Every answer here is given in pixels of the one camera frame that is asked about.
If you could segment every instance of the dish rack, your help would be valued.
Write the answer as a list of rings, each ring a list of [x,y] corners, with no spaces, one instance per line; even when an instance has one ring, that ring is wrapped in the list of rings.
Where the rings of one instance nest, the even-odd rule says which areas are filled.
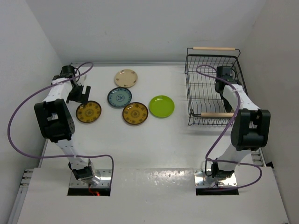
[[[195,50],[215,50],[232,51],[234,55],[208,55],[192,54]],[[208,48],[193,47],[187,48],[185,74],[187,86],[187,100],[189,123],[188,125],[227,125],[231,118],[225,110],[226,103],[214,89],[215,79],[202,76],[196,72],[199,65],[211,65],[214,68],[218,66],[230,66],[231,75],[234,80],[238,80],[247,94],[242,70],[238,61],[241,52],[234,48]],[[216,71],[209,67],[201,67],[199,71],[210,76],[216,77]]]

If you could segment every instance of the metal base plate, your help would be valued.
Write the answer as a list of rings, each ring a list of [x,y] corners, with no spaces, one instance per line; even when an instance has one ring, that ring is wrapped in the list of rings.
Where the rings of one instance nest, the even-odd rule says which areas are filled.
[[[96,169],[95,170],[96,175],[100,178],[100,182],[97,186],[91,186],[91,189],[93,188],[101,188],[101,189],[107,189],[110,188],[110,181],[111,181],[111,170],[110,169]],[[74,174],[71,173],[71,179],[70,179],[70,185],[69,188],[88,188],[88,184],[84,183],[83,181],[77,181]]]
[[[211,174],[211,169],[206,170],[206,174]],[[204,188],[234,188],[237,187],[237,180],[235,178],[235,174],[232,174],[230,178],[227,179],[216,179],[211,176],[206,176],[205,171],[203,169],[195,169],[194,170],[194,179],[195,179],[195,187],[197,189]]]

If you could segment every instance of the robotic arm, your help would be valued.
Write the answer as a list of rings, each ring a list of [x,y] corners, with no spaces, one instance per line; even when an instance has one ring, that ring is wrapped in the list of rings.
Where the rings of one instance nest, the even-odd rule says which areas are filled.
[[[216,80],[215,90],[224,101],[227,112],[237,108],[238,98],[235,91],[238,91],[240,95],[241,105],[231,131],[231,144],[217,159],[239,163],[251,151],[256,151],[267,144],[271,115],[268,110],[261,110],[249,99],[240,83],[233,80],[230,71],[229,66],[218,67],[217,77],[230,82],[236,90],[220,80]],[[255,128],[250,127],[251,122],[256,126]],[[230,178],[236,165],[235,163],[214,162],[211,166],[212,177]]]
[[[62,67],[59,75],[53,77],[52,84],[72,77],[75,77],[75,68],[66,65]],[[82,153],[73,144],[72,135],[75,133],[75,125],[65,103],[71,100],[86,104],[91,87],[86,87],[85,94],[82,93],[83,88],[83,85],[79,85],[76,80],[56,85],[51,88],[43,102],[35,104],[34,110],[43,137],[58,145],[64,154],[74,155],[68,159],[69,168],[75,178],[88,184],[97,185],[100,178],[96,176],[90,159],[76,157]]]

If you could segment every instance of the decorative plate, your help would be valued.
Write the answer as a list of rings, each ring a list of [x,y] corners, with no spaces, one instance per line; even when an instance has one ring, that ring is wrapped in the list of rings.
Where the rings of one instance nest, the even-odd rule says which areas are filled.
[[[76,117],[79,121],[83,123],[92,123],[96,119],[99,118],[99,116],[102,113],[102,108],[99,103],[95,101],[88,101],[87,104],[83,105],[81,104],[76,109]]]
[[[131,125],[139,125],[148,118],[149,111],[142,103],[130,103],[122,111],[122,117]]]
[[[159,118],[166,118],[174,111],[174,102],[167,96],[156,96],[149,103],[150,112]]]
[[[138,79],[137,73],[131,69],[124,69],[116,73],[115,83],[120,87],[131,87],[136,84]]]
[[[131,102],[131,99],[131,91],[123,87],[112,89],[107,96],[109,104],[118,108],[128,105]]]

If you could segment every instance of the white table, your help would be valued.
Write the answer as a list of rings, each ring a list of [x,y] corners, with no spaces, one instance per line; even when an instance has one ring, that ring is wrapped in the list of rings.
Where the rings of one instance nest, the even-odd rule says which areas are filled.
[[[174,100],[174,113],[165,119],[150,114],[140,126],[127,125],[122,109],[114,109],[107,102],[107,94],[116,87],[114,75],[124,68],[138,74],[137,84],[130,88],[132,102],[148,105],[154,96],[167,95]],[[76,126],[74,139],[85,154],[113,156],[111,196],[67,196],[71,174],[68,160],[45,159],[41,168],[34,170],[18,224],[287,223],[270,168],[263,168],[261,181],[239,190],[238,196],[195,195],[192,169],[203,168],[205,154],[223,127],[187,125],[183,66],[94,67],[85,84],[92,87],[89,99],[101,104],[102,114],[92,124],[81,124],[75,118],[78,104],[69,103]],[[225,151],[229,134],[211,158]],[[62,151],[49,142],[45,155],[57,154]],[[111,167],[109,158],[92,162],[96,168]],[[252,162],[251,156],[244,162]],[[258,174],[256,168],[237,167],[238,185],[255,180]]]

